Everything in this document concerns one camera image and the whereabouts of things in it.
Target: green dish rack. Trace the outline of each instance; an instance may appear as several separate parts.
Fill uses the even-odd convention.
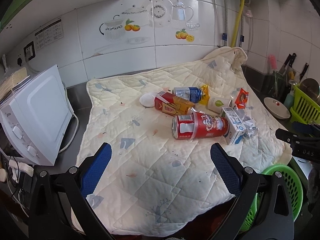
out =
[[[320,106],[302,92],[299,85],[294,86],[294,90],[294,103],[290,108],[292,114],[290,122],[320,123]]]
[[[299,176],[297,175],[297,173],[291,169],[290,167],[288,167],[287,165],[283,165],[283,164],[276,164],[276,165],[272,165],[268,168],[266,168],[262,174],[266,174],[266,175],[272,175],[275,171],[280,171],[282,173],[282,175],[284,176],[284,181],[287,184],[287,189],[289,192],[289,197],[291,200],[291,206],[292,206],[292,212],[293,212],[293,221],[295,221],[300,213],[301,207],[302,207],[302,200],[303,200],[303,189],[302,189],[302,184],[301,181],[299,179]],[[251,208],[247,214],[247,217],[245,218],[240,232],[244,232],[249,230],[254,216],[257,212],[257,209],[260,205],[260,200],[261,200],[262,194],[258,193],[256,194]]]

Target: dish soap bottle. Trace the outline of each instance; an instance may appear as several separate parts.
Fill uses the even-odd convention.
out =
[[[287,94],[287,97],[284,101],[284,106],[290,111],[290,108],[293,106],[294,103],[294,86],[297,84],[295,80],[289,80],[288,83],[291,85],[290,92]]]

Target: white quilted blanket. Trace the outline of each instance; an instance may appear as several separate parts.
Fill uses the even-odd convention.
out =
[[[92,109],[76,165],[94,155],[103,142],[111,145],[111,161],[94,194],[87,196],[109,232],[168,236],[231,199],[233,195],[210,159],[215,142],[257,172],[273,163],[289,162],[289,145],[275,137],[276,129],[283,126],[244,78],[241,64],[246,60],[241,48],[223,47],[202,60],[87,83]],[[258,135],[231,146],[224,137],[176,140],[171,133],[172,116],[139,103],[147,92],[203,84],[209,84],[211,96],[229,98],[240,88],[248,91],[245,112],[255,119]],[[214,114],[205,106],[199,108]],[[81,230],[74,214],[72,217]]]

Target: yellow gas hose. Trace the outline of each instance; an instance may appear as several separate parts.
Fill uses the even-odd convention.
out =
[[[232,35],[232,41],[231,41],[231,47],[232,48],[236,45],[238,28],[239,28],[239,23],[240,23],[240,20],[241,20],[241,14],[242,14],[242,11],[243,11],[243,7],[244,7],[244,0],[240,0],[240,10],[239,10],[237,18],[236,18],[235,28],[233,29],[233,35]]]

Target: microwave knob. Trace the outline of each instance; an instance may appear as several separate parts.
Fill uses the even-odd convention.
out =
[[[18,126],[14,126],[12,132],[17,136],[18,139],[22,139],[23,133]]]
[[[28,146],[27,152],[30,153],[33,157],[37,156],[37,150],[34,149],[32,146]]]

